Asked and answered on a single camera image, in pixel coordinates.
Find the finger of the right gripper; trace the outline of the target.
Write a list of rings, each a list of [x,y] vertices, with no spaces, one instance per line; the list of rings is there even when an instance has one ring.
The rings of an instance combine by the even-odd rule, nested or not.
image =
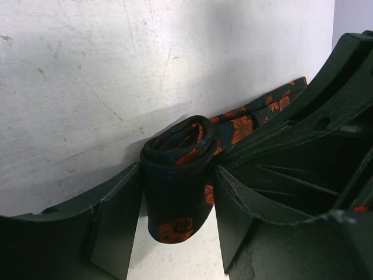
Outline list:
[[[238,202],[372,209],[372,31],[341,36],[295,100],[217,161]]]

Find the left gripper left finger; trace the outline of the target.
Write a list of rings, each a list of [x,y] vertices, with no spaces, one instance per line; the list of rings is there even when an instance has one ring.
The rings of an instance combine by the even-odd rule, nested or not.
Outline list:
[[[83,268],[109,279],[126,279],[142,202],[140,163],[75,198],[49,207],[48,237],[58,266],[67,265],[71,279],[83,279]]]

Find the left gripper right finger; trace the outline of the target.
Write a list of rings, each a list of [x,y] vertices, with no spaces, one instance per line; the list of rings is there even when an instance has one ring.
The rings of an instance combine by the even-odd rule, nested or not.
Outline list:
[[[241,184],[222,167],[214,198],[229,276],[345,276],[347,247],[332,216],[312,217]]]

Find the black orange floral necktie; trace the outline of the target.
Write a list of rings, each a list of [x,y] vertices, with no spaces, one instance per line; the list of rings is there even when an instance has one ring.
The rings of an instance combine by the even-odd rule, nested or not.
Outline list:
[[[148,140],[140,160],[152,238],[177,244],[193,236],[214,205],[213,157],[273,119],[306,86],[306,77],[298,78],[224,114],[189,117]]]

